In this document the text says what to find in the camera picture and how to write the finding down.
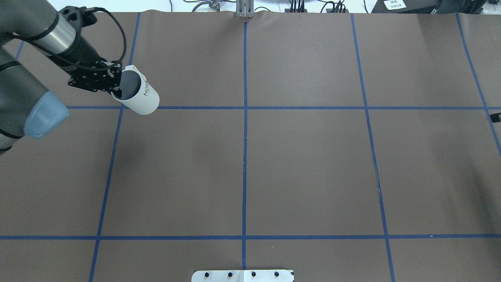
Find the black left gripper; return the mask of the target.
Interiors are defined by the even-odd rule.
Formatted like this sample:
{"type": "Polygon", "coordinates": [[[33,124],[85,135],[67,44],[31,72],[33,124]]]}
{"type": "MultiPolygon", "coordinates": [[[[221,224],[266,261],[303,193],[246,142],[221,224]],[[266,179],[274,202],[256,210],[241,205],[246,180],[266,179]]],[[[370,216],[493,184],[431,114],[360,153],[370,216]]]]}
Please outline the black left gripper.
{"type": "Polygon", "coordinates": [[[68,71],[68,86],[91,91],[117,92],[121,83],[122,61],[95,62],[90,67],[68,71]]]}

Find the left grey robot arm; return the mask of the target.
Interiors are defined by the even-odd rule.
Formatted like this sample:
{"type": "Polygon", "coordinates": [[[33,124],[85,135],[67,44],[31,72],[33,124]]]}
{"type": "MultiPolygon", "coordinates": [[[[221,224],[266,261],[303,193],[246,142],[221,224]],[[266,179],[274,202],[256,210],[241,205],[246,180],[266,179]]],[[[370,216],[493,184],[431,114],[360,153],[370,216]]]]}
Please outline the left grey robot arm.
{"type": "Polygon", "coordinates": [[[123,27],[101,7],[67,6],[56,10],[47,0],[1,1],[1,154],[25,136],[41,139],[69,115],[65,104],[40,78],[5,49],[11,41],[31,45],[68,75],[71,87],[89,92],[119,94],[122,62],[127,51],[123,27]],[[122,51],[107,60],[83,36],[107,14],[118,27],[122,51]]]}

